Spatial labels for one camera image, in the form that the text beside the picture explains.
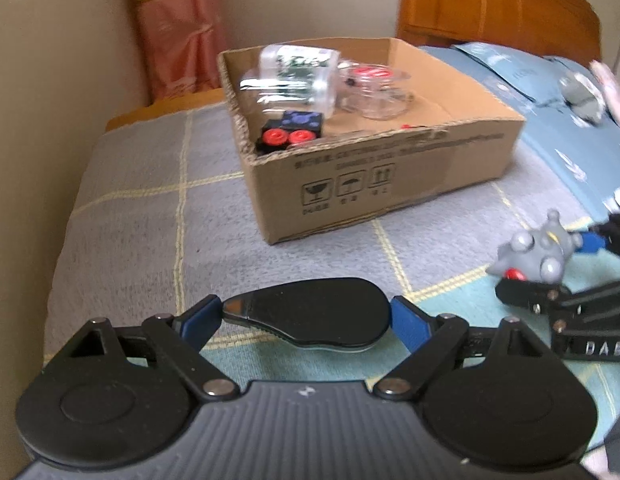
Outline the pink curtain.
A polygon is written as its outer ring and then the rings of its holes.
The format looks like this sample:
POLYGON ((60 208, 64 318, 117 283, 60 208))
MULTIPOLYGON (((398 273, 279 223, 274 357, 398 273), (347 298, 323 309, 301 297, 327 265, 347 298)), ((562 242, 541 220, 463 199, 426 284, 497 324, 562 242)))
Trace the pink curtain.
POLYGON ((133 0, 155 101, 221 86, 221 0, 133 0))

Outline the black oval mirror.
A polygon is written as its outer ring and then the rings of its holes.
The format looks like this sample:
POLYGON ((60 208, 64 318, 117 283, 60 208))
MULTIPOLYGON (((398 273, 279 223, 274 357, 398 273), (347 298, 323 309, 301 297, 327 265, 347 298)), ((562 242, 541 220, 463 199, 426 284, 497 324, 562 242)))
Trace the black oval mirror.
POLYGON ((317 278, 229 298, 223 318, 298 348, 356 352, 374 346, 389 330, 390 304, 363 278, 317 278))

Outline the clear plastic jar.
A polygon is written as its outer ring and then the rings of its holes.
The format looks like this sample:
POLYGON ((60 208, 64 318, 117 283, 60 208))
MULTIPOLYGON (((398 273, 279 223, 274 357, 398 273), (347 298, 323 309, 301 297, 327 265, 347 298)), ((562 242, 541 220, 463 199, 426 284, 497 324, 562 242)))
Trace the clear plastic jar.
POLYGON ((248 70, 238 84, 238 100, 246 114, 282 116, 289 110, 316 112, 311 81, 293 77, 261 77, 248 70))

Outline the grey plush toy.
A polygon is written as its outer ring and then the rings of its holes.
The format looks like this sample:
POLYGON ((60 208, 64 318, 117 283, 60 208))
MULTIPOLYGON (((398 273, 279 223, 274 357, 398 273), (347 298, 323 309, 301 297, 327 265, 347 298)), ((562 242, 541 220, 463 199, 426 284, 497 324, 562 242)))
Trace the grey plush toy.
POLYGON ((560 81, 560 92, 577 117, 592 125, 599 125, 607 110, 602 92, 580 73, 568 72, 560 81))

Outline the clear round box red label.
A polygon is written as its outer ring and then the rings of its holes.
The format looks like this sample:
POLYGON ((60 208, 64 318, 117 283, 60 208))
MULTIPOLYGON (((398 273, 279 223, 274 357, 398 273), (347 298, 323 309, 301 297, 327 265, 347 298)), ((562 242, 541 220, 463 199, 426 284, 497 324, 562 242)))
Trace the clear round box red label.
POLYGON ((396 118, 414 101, 413 93, 404 88, 411 76, 388 65, 341 64, 339 77, 339 107, 367 119, 396 118))

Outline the white plastic rectangular bottle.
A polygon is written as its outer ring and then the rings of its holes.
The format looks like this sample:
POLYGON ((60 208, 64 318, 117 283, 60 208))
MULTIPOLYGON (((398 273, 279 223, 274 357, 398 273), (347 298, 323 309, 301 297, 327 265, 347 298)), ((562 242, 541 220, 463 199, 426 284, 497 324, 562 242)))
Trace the white plastic rectangular bottle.
POLYGON ((337 101, 340 52, 334 49, 270 44, 259 57, 261 77, 293 77, 311 81, 317 112, 334 114, 337 101))

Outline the teal patchwork blanket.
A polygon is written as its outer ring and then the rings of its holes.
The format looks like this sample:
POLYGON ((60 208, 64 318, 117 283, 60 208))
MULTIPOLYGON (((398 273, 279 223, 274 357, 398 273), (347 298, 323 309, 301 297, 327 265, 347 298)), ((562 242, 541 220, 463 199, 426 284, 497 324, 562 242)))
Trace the teal patchwork blanket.
POLYGON ((223 105, 136 122, 96 144, 48 299, 44 351, 87 320, 136 325, 209 294, 356 276, 431 313, 492 326, 508 314, 485 268, 513 232, 556 208, 589 219, 525 145, 496 182, 302 240, 269 245, 255 223, 223 105))

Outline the pink patterned cloth roll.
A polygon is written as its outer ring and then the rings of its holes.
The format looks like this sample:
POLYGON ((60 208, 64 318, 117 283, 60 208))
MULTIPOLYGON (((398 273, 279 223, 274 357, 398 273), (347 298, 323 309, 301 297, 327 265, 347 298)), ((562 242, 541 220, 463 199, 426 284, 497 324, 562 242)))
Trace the pink patterned cloth roll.
POLYGON ((603 62, 591 61, 590 70, 601 86, 606 106, 620 128, 620 83, 603 62))

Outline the blue floral pillow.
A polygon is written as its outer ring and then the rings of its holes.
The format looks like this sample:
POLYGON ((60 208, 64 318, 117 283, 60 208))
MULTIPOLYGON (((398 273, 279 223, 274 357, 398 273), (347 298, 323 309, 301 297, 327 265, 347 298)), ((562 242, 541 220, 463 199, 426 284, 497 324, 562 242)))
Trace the blue floral pillow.
POLYGON ((454 49, 487 67, 537 105, 564 102, 560 79, 567 70, 563 65, 522 50, 484 42, 457 44, 454 49))

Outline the brown cardboard box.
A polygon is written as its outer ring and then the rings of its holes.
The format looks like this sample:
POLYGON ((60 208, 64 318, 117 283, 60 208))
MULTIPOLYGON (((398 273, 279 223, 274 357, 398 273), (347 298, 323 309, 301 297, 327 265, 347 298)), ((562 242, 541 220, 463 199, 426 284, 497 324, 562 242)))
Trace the brown cardboard box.
POLYGON ((257 66, 261 50, 221 53, 235 145, 267 243, 361 222, 496 179, 508 168, 525 119, 472 77, 397 38, 316 38, 305 45, 405 70, 414 101, 387 122, 337 110, 319 140, 259 154, 255 141, 267 115, 243 111, 238 84, 257 66))

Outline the grey rubber animal toy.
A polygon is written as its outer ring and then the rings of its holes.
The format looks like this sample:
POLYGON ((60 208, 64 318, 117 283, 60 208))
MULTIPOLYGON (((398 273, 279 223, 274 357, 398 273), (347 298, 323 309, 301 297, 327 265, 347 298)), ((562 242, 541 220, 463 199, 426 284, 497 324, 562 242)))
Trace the grey rubber animal toy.
POLYGON ((537 229, 519 230, 498 247, 489 275, 509 280, 560 284, 567 263, 583 248, 583 236, 560 223, 560 212, 549 209, 537 229))

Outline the blue floral bedsheet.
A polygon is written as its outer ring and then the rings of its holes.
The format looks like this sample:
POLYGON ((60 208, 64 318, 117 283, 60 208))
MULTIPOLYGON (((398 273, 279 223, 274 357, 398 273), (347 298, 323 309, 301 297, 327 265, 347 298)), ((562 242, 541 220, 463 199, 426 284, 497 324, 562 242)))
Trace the blue floral bedsheet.
MULTIPOLYGON (((581 120, 564 100, 540 106, 463 52, 451 48, 426 47, 425 52, 451 65, 484 85, 501 101, 526 118, 522 140, 544 160, 595 219, 620 212, 613 194, 620 187, 620 128, 610 113, 599 125, 581 120)), ((568 58, 545 56, 595 81, 590 70, 568 58)))

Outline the orange wooden headboard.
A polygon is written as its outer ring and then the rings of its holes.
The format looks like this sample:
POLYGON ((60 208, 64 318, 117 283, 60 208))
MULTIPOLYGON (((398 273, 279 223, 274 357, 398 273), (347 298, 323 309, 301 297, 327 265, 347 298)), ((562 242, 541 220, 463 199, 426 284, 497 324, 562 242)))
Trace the orange wooden headboard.
POLYGON ((602 58, 587 0, 400 0, 395 36, 414 46, 488 42, 582 65, 602 58))

